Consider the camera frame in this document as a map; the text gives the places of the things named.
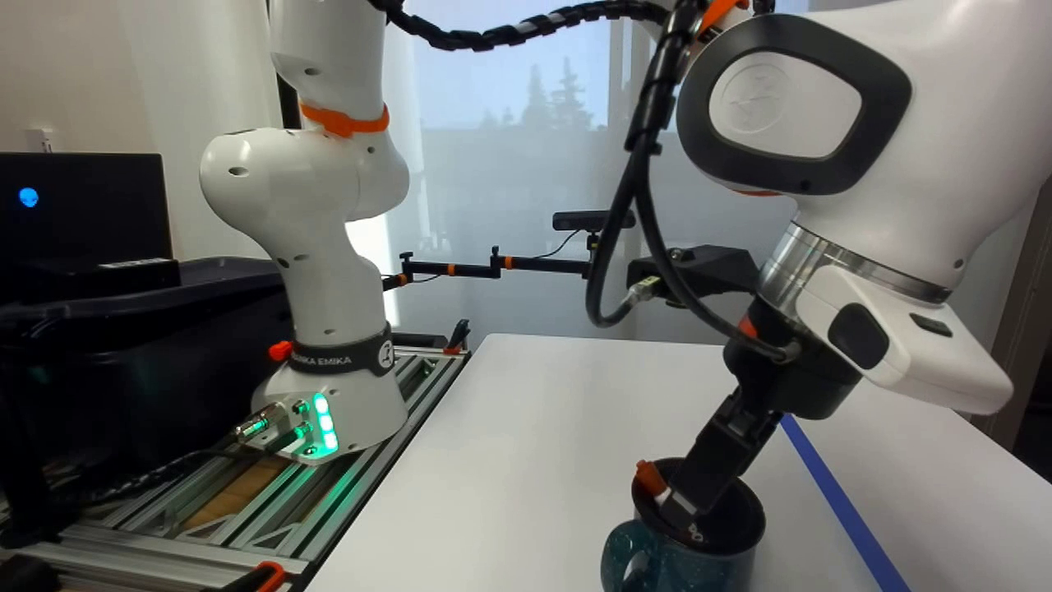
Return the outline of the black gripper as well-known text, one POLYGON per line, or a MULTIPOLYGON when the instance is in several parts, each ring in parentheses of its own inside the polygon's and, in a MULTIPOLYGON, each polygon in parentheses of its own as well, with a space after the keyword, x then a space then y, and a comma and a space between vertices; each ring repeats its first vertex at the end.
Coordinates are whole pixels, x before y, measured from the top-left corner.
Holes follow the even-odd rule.
POLYGON ((662 521, 681 539, 704 536, 704 521, 746 473, 782 415, 823 422, 836 415, 860 381, 849 361, 764 301, 749 303, 741 330, 769 345, 782 345, 785 359, 775 361, 742 343, 727 345, 725 361, 736 387, 675 468, 670 497, 662 505, 662 521))

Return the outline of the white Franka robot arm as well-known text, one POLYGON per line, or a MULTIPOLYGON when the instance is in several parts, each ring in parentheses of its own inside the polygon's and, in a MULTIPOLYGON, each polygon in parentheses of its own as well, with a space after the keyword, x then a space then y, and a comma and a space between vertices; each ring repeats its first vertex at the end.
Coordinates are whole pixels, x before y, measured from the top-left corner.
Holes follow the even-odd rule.
MULTIPOLYGON (((642 521, 687 547, 749 529, 742 473, 788 418, 860 381, 993 415, 1008 375, 951 293, 1052 170, 1052 0, 586 0, 653 52, 625 139, 614 225, 647 227, 647 168, 679 141, 715 181, 785 198, 788 234, 727 330, 734 395, 681 460, 634 482, 642 521)), ((270 52, 300 124, 220 135, 207 205, 276 264, 292 345, 248 439, 300 465, 388 442, 405 422, 380 275, 347 230, 393 212, 408 166, 388 135, 380 49, 402 0, 273 0, 270 52)))

